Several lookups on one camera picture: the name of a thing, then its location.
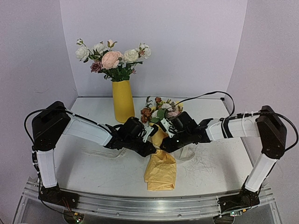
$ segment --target white table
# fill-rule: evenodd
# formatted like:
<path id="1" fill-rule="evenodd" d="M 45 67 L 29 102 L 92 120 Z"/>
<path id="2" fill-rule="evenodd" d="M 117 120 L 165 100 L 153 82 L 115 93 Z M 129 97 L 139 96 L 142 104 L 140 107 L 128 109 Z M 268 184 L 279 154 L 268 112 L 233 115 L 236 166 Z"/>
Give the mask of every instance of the white table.
<path id="1" fill-rule="evenodd" d="M 145 98 L 134 98 L 135 116 Z M 99 123 L 116 125 L 112 98 L 78 98 L 71 109 Z M 207 118 L 226 117 L 219 99 L 196 99 L 184 103 L 184 110 L 198 123 Z M 144 172 L 150 157 L 128 150 L 117 159 L 82 153 L 97 144 L 63 135 L 55 149 L 57 180 L 60 187 L 81 192 L 115 196 L 168 197 L 206 195 L 240 189 L 252 170 L 246 149 L 239 138 L 198 144 L 195 157 L 177 165 L 176 187 L 172 191 L 147 191 Z"/>

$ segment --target white cable tie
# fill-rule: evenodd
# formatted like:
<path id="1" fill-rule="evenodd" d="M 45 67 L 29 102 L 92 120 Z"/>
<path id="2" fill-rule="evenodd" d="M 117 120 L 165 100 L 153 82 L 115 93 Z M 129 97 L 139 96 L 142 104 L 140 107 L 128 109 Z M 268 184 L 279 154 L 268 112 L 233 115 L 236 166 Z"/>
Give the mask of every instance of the white cable tie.
<path id="1" fill-rule="evenodd" d="M 243 128 L 243 132 L 244 132 L 244 135 L 245 137 L 247 137 L 247 134 L 246 134 L 246 131 L 245 131 L 245 127 L 244 127 L 244 118 L 245 118 L 245 114 L 248 113 L 247 111 L 243 114 L 243 117 L 242 117 L 242 121 L 241 121 L 241 125 L 242 125 L 242 128 Z"/>

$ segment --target white flower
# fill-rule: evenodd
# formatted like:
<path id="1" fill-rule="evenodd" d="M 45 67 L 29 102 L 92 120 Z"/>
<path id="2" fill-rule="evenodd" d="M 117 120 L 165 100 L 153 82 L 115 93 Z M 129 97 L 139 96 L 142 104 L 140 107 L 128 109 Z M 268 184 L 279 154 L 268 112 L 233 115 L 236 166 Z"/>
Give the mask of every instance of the white flower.
<path id="1" fill-rule="evenodd" d="M 137 61 L 138 57 L 138 51 L 135 49 L 126 50 L 126 52 L 123 54 L 123 59 L 128 63 Z"/>
<path id="2" fill-rule="evenodd" d="M 89 56 L 89 50 L 86 46 L 81 46 L 76 50 L 76 58 L 80 59 L 80 61 L 85 61 Z"/>
<path id="3" fill-rule="evenodd" d="M 108 50 L 106 45 L 103 43 L 97 43 L 93 46 L 93 50 L 97 51 L 100 55 L 103 55 L 105 50 Z"/>
<path id="4" fill-rule="evenodd" d="M 140 50 L 140 56 L 144 57 L 144 59 L 148 59 L 149 56 L 151 55 L 151 49 L 150 49 L 149 45 L 147 45 L 145 43 L 141 43 L 139 45 L 139 50 Z"/>
<path id="5" fill-rule="evenodd" d="M 158 110 L 157 111 L 154 111 L 151 115 L 152 118 L 156 118 L 158 117 Z"/>
<path id="6" fill-rule="evenodd" d="M 164 103 L 162 106 L 161 106 L 162 109 L 168 109 L 168 111 L 172 111 L 172 107 L 170 104 L 167 104 L 167 103 Z"/>

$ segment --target white wall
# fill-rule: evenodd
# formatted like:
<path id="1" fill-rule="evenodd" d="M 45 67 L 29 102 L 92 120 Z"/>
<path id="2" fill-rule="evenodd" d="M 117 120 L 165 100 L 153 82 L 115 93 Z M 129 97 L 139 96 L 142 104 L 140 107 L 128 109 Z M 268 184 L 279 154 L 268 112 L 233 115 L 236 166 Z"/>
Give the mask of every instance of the white wall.
<path id="1" fill-rule="evenodd" d="M 8 224 L 29 175 L 36 176 L 26 115 L 56 100 L 69 107 L 77 92 L 59 0 L 0 5 L 0 217 Z"/>
<path id="2" fill-rule="evenodd" d="M 233 71 L 246 0 L 60 0 L 79 95 L 112 95 L 110 81 L 75 58 L 76 40 L 108 39 L 124 52 L 146 42 L 152 56 L 131 78 L 133 95 L 194 96 L 225 91 Z"/>
<path id="3" fill-rule="evenodd" d="M 270 105 L 299 129 L 299 4 L 296 0 L 248 1 L 245 23 L 228 92 L 236 111 Z M 289 127 L 287 145 L 295 141 Z M 260 140 L 246 140 L 252 156 Z M 270 183 L 285 224 L 299 220 L 299 146 L 285 153 L 270 174 Z"/>

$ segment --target yellow vase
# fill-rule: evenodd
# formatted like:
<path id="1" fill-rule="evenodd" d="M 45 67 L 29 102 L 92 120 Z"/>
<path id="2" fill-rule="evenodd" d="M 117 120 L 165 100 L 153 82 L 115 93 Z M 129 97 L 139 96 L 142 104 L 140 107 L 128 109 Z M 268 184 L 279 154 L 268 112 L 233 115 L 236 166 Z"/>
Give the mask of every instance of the yellow vase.
<path id="1" fill-rule="evenodd" d="M 115 119 L 125 123 L 135 117 L 130 81 L 112 82 Z"/>

